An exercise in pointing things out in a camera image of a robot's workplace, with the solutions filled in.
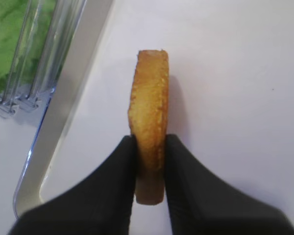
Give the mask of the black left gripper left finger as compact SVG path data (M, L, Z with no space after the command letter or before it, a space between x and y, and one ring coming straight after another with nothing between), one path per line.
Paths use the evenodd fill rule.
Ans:
M127 235L135 190L136 140L124 136L88 177L25 212L11 235Z

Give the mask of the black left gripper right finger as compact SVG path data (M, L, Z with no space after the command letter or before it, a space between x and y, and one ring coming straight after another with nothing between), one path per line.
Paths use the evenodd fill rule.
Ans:
M166 136L165 186L175 235L294 235L284 213L232 187Z

